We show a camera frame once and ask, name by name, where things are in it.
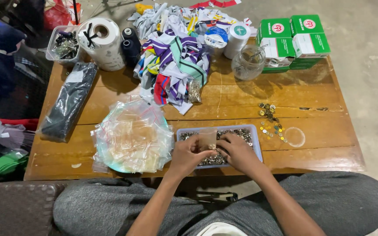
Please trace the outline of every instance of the person's left hand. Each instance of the person's left hand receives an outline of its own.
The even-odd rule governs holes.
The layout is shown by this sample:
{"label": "person's left hand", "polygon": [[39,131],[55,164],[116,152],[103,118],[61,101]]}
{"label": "person's left hand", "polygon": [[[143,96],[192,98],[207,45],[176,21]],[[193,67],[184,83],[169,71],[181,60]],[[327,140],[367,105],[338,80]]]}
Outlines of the person's left hand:
{"label": "person's left hand", "polygon": [[166,174],[182,180],[191,174],[204,158],[217,155],[215,150],[199,152],[198,142],[199,135],[193,135],[185,141],[176,142],[171,157],[170,168]]}

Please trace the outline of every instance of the person's right hand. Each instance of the person's right hand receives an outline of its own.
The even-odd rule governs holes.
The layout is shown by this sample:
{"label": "person's right hand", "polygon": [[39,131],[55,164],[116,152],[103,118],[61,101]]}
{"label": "person's right hand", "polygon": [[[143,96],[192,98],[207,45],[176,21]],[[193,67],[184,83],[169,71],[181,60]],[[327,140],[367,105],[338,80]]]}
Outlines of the person's right hand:
{"label": "person's right hand", "polygon": [[231,166],[249,177],[258,170],[260,165],[263,165],[253,148],[236,134],[221,135],[220,140],[217,140],[217,146],[228,151],[226,153],[223,149],[217,147],[217,151],[227,159]]}

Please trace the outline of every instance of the red plastic bag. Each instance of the red plastic bag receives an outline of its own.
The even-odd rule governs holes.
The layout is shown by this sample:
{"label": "red plastic bag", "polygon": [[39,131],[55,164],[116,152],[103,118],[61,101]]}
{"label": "red plastic bag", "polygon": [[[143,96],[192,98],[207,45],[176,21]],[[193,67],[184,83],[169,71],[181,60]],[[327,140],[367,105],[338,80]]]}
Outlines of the red plastic bag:
{"label": "red plastic bag", "polygon": [[53,30],[60,25],[68,25],[71,15],[66,9],[62,0],[54,0],[55,6],[45,11],[45,29]]}

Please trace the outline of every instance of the hand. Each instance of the hand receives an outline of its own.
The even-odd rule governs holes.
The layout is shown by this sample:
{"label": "hand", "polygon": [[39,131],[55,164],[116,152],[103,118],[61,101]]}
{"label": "hand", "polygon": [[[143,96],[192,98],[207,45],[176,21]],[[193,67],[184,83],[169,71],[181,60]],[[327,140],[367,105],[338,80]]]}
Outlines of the hand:
{"label": "hand", "polygon": [[218,154],[215,150],[199,152],[198,142],[199,135],[192,135],[185,141],[175,143],[170,168],[166,173],[168,176],[180,181],[191,174],[204,158]]}
{"label": "hand", "polygon": [[227,159],[231,166],[249,177],[252,177],[257,172],[258,167],[263,165],[253,148],[235,134],[221,135],[220,140],[217,140],[217,146],[227,150],[228,153],[217,147],[217,151]]}

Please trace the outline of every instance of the wooden table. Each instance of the wooden table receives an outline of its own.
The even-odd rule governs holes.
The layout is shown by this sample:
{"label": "wooden table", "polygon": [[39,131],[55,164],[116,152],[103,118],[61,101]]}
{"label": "wooden table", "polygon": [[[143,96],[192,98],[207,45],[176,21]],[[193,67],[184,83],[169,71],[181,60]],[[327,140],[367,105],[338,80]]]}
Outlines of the wooden table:
{"label": "wooden table", "polygon": [[[230,60],[221,58],[211,66],[208,83],[202,88],[202,104],[181,115],[166,105],[165,118],[179,128],[254,124],[257,127],[264,163],[273,173],[305,173],[323,170],[364,171],[362,152],[342,97],[330,58],[309,70],[262,74],[247,82],[235,81]],[[58,97],[67,70],[55,63],[42,108],[42,120]],[[93,147],[90,131],[108,114],[108,106],[139,94],[139,80],[132,69],[99,71],[93,90],[68,143],[34,138],[24,180],[81,179],[94,177],[158,177],[163,171],[144,174],[109,174],[92,171]],[[276,106],[275,116],[285,127],[284,143],[260,131],[260,102]],[[232,167],[196,170],[192,175],[241,175]]]}

